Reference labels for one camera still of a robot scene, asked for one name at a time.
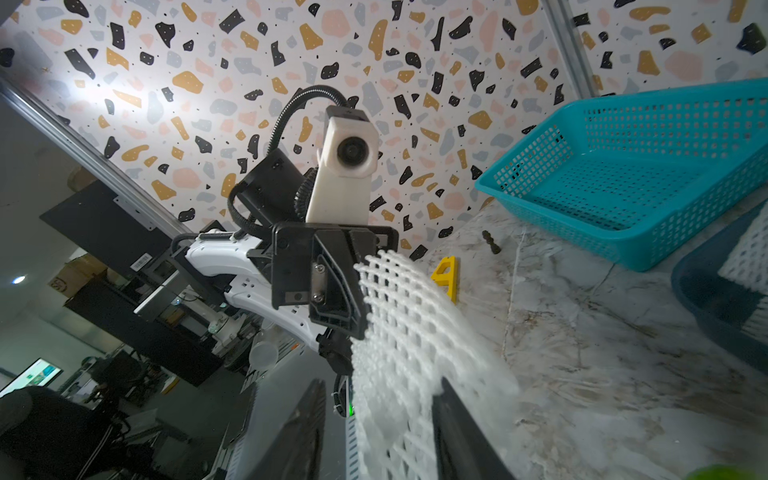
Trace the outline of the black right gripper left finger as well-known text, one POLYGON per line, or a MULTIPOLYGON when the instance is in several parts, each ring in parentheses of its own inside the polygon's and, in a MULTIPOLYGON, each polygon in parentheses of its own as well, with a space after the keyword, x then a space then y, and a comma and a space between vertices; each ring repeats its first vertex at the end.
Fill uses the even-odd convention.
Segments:
POLYGON ((246 479, 319 478, 326 419, 326 384, 310 382, 276 438, 246 479))

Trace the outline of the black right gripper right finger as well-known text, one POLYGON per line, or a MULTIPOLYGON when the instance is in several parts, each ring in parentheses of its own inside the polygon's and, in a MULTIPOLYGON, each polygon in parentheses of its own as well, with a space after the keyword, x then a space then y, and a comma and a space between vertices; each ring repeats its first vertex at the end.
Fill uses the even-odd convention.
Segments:
POLYGON ((450 382, 443 377, 440 385, 432 399, 438 478, 513 480, 450 382))

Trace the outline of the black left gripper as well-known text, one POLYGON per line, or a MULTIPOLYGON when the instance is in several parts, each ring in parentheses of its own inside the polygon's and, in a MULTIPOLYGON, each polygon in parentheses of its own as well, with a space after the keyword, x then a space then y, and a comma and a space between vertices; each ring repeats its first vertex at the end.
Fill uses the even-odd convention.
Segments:
POLYGON ((271 303, 307 305, 311 322, 361 339, 368 307, 355 266, 395 251, 399 232, 385 226, 281 222, 272 229, 271 303))

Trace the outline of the green custard apple dark spots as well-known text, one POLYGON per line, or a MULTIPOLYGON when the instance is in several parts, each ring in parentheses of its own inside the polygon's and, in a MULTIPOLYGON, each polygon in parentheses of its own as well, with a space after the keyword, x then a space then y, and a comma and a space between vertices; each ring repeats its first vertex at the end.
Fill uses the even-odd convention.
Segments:
POLYGON ((753 470, 732 465, 710 465, 689 473, 685 480, 758 480, 753 470))

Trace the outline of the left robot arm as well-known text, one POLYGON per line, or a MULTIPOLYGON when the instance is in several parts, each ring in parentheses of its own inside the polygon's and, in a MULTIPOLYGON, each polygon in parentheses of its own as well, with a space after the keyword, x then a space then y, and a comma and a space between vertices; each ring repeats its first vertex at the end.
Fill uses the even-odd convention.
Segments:
POLYGON ((211 230, 174 248, 194 285, 270 320, 312 347, 333 371, 353 371, 351 342, 368 307, 356 265, 396 247, 391 227, 367 224, 378 153, 355 138, 324 148, 307 173, 281 150, 266 155, 230 191, 249 211, 234 232, 211 230))

